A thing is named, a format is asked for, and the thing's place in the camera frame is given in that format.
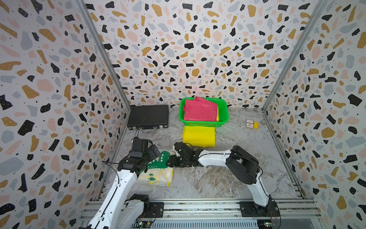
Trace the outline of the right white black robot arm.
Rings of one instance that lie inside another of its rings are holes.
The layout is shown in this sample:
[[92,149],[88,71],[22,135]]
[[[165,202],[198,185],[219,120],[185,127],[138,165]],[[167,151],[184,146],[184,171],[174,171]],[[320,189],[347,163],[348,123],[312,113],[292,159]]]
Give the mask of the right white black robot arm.
[[239,146],[225,151],[194,150],[184,142],[174,144],[175,155],[169,157],[170,168],[220,166],[228,168],[242,183],[246,184],[254,204],[267,208],[272,198],[262,183],[263,170],[258,160]]

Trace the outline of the plain yellow raincoat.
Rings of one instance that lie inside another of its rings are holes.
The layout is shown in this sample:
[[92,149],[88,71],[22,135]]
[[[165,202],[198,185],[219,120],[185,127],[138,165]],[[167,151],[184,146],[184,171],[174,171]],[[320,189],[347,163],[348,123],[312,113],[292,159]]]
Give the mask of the plain yellow raincoat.
[[182,134],[182,142],[202,148],[215,147],[214,127],[185,126]]

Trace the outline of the white green dinosaur raincoat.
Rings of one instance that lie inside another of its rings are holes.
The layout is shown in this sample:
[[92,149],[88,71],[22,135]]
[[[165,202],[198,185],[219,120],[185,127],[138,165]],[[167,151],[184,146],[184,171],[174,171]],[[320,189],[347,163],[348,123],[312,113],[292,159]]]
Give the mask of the white green dinosaur raincoat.
[[166,162],[171,156],[171,152],[162,149],[159,150],[161,155],[148,163],[147,172],[142,172],[137,179],[139,183],[168,187],[173,181],[173,168],[166,165]]

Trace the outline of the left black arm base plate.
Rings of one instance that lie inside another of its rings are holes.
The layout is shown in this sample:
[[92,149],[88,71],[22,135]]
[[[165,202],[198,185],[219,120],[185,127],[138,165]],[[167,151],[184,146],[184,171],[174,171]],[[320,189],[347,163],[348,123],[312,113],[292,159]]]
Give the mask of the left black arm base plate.
[[162,218],[164,215],[164,202],[150,202],[144,206],[142,218]]

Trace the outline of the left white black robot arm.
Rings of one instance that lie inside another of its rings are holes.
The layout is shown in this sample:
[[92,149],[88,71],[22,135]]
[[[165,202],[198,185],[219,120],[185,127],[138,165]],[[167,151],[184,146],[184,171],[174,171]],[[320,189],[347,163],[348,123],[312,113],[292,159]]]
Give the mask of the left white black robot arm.
[[149,197],[137,195],[128,200],[128,194],[148,163],[161,155],[149,139],[134,137],[128,155],[118,162],[116,177],[106,199],[87,229],[129,229],[149,209]]

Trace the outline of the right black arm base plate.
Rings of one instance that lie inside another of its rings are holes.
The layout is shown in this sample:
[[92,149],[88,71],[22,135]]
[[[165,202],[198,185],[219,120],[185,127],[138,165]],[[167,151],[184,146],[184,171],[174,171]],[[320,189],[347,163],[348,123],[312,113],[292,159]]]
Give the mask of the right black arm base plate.
[[270,199],[268,204],[263,207],[250,201],[239,202],[242,217],[279,217],[280,211],[277,203]]

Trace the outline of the pink raincoat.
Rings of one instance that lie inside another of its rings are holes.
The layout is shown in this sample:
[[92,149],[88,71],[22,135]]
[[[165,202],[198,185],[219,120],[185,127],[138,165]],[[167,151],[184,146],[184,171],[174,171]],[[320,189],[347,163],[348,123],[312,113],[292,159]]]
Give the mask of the pink raincoat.
[[201,97],[196,97],[196,101],[188,101],[184,109],[184,120],[216,121],[217,105]]

